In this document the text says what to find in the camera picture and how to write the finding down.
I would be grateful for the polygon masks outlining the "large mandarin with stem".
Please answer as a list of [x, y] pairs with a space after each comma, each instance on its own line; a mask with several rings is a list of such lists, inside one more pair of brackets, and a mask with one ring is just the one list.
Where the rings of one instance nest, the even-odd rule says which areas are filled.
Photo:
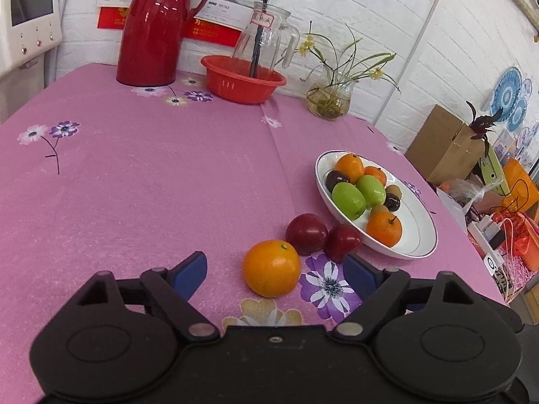
[[403, 233], [400, 219], [391, 212], [370, 215], [366, 224], [366, 234], [388, 247], [395, 246]]

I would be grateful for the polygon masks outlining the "dark red apple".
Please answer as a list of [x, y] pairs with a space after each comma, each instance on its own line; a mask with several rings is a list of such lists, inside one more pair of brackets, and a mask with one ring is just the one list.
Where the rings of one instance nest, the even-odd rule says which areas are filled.
[[328, 229], [318, 215], [303, 213], [288, 224], [285, 240], [299, 256], [309, 256], [322, 250], [327, 234]]
[[330, 261], [340, 264], [347, 254], [354, 252], [362, 243], [362, 235], [353, 226], [340, 224], [327, 234], [323, 252]]

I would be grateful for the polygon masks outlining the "dark cherry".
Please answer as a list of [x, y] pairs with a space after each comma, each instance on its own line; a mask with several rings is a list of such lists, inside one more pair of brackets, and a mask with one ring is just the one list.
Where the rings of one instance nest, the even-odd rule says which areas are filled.
[[399, 210], [401, 204], [401, 199], [393, 194], [387, 193], [385, 197], [384, 206], [389, 210], [389, 212], [396, 212]]
[[335, 186], [342, 182], [349, 183], [349, 177], [341, 171], [331, 170], [327, 173], [324, 184], [328, 192], [332, 194]]

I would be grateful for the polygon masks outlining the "large green apple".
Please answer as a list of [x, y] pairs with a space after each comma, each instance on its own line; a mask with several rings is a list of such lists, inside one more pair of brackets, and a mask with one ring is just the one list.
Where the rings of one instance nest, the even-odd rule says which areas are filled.
[[349, 182], [339, 182], [331, 191], [331, 198], [337, 208], [351, 221], [360, 218], [366, 211], [366, 199]]

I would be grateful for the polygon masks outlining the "small green apple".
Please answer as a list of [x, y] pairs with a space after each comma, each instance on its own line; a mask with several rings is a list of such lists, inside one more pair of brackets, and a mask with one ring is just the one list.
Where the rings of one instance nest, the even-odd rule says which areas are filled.
[[385, 187], [376, 177], [364, 175], [356, 182], [355, 187], [363, 194], [368, 208], [385, 203]]

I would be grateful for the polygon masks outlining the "brown kiwi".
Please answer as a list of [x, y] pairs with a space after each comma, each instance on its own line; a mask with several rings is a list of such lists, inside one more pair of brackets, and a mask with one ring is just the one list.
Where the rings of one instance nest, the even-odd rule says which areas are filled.
[[386, 208], [383, 204], [378, 204], [371, 208], [370, 215], [374, 215], [379, 212], [389, 212], [389, 209]]
[[396, 197], [398, 197], [398, 199], [402, 198], [402, 190], [400, 190], [400, 188], [395, 184], [390, 184], [389, 186], [387, 186], [385, 188], [385, 192], [387, 194], [395, 195]]

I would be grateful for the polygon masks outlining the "large orange fruit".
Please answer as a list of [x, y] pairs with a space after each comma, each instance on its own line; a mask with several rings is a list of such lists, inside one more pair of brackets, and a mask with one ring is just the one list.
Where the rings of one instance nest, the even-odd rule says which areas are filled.
[[286, 296], [300, 279], [302, 262], [294, 247], [282, 240], [255, 244], [246, 253], [242, 274], [248, 287], [265, 298]]

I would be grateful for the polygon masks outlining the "small mandarin with stem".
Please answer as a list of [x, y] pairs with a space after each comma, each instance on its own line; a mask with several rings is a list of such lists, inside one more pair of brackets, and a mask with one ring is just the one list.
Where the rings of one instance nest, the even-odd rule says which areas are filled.
[[375, 177], [377, 180], [381, 182], [383, 186], [385, 186], [386, 175], [381, 168], [376, 167], [376, 166], [367, 166], [366, 168], [364, 168], [364, 174]]

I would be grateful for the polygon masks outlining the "smooth orange fruit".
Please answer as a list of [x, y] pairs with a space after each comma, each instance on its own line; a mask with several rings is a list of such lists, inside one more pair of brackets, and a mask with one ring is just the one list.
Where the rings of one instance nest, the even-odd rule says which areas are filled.
[[336, 162], [335, 171], [340, 171], [348, 177], [350, 183], [356, 184], [364, 176], [364, 165], [358, 155], [347, 153]]

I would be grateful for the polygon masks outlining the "white power strip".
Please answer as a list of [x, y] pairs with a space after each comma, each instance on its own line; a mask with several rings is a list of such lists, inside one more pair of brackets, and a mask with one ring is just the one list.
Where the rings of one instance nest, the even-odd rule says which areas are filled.
[[506, 234], [500, 224], [490, 215], [483, 216], [478, 222], [467, 226], [469, 239], [481, 258], [498, 249], [506, 240]]

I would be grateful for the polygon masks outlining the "dark purple leaf plant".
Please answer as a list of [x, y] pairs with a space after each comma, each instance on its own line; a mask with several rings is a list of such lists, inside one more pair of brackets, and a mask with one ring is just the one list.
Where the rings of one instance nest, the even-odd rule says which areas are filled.
[[493, 116], [478, 116], [474, 105], [469, 101], [466, 101], [466, 104], [471, 109], [472, 114], [472, 121], [469, 124], [469, 128], [474, 132], [474, 135], [471, 136], [471, 140], [482, 140], [484, 142], [484, 156], [487, 157], [490, 149], [487, 132], [490, 131], [490, 128], [502, 116], [503, 109], [498, 108]]

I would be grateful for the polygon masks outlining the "red plastic basket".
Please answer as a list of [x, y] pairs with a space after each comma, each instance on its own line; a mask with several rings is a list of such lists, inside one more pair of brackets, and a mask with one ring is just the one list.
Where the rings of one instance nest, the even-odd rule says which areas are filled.
[[287, 83], [281, 73], [268, 68], [258, 68], [262, 78], [247, 76], [250, 63], [239, 61], [240, 73], [231, 71], [229, 64], [232, 59], [222, 55], [209, 55], [201, 59], [201, 64], [207, 70], [208, 90], [231, 102], [245, 105], [257, 105], [270, 98], [277, 88]]

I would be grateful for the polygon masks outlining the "red thermos jug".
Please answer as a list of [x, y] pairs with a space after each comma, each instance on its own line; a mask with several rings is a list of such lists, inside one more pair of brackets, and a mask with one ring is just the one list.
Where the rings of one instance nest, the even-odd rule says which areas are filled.
[[122, 33], [116, 80], [160, 87], [176, 80], [183, 27], [208, 0], [132, 0]]

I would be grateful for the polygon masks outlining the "clear glass pitcher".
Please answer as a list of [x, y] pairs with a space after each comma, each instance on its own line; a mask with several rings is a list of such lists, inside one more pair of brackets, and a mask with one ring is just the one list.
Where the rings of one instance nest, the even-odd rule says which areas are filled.
[[287, 68], [293, 59], [300, 42], [300, 32], [289, 23], [290, 12], [269, 4], [266, 13], [261, 9], [262, 2], [255, 2], [249, 24], [241, 33], [231, 57], [229, 64], [231, 71], [240, 73], [240, 60], [246, 60], [251, 65], [258, 26], [263, 27], [258, 68], [268, 68], [269, 71], [274, 70], [277, 65]]

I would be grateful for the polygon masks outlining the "blue round wall decoration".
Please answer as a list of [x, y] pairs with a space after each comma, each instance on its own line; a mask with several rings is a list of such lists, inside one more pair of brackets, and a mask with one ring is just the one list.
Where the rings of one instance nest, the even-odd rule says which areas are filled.
[[531, 78], [524, 77], [519, 68], [510, 67], [497, 82], [488, 111], [497, 118], [496, 123], [504, 124], [509, 132], [516, 132], [524, 124], [533, 92]]

